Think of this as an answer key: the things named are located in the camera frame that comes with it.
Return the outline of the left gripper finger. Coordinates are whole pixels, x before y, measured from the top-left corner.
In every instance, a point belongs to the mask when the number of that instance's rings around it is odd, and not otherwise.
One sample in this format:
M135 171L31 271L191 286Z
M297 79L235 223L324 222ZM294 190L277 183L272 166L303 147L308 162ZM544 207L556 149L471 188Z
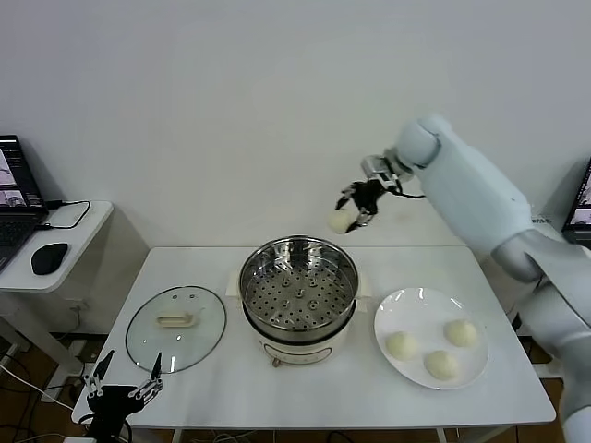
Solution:
M162 388L162 354L158 353L149 378L129 392L127 396L136 400L149 400L153 399Z
M103 379L114 354L115 351L111 350L101 361L95 365L91 372L83 375L82 380L89 396L103 395Z

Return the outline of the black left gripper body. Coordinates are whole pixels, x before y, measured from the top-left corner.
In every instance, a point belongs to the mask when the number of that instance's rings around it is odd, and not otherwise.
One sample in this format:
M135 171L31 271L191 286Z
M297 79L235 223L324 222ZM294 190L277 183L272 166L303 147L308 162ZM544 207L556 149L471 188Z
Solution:
M102 393L88 398L91 422L86 437L96 442L120 442L121 433L125 431L127 441L132 442L133 432L127 418L144 409L152 386L143 389L105 386Z

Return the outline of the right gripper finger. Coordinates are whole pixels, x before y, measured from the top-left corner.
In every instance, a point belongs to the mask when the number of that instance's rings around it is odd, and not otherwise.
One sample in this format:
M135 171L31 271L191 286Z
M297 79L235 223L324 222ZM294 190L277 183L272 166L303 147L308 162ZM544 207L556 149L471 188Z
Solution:
M348 227L348 232L351 233L352 231L358 230L360 228L366 227L374 218L375 214L371 213L367 210L361 210L358 214L354 217L352 222Z
M336 208L343 208L352 198L352 195L355 193L355 183L352 183L345 189L341 191L341 196L337 200L335 205Z

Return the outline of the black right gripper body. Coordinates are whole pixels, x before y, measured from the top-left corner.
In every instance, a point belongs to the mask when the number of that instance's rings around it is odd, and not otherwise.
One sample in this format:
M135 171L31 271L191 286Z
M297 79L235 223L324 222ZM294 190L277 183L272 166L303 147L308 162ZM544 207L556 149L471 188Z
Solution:
M353 201L360 212L377 212L378 200L386 193L376 179L353 182Z

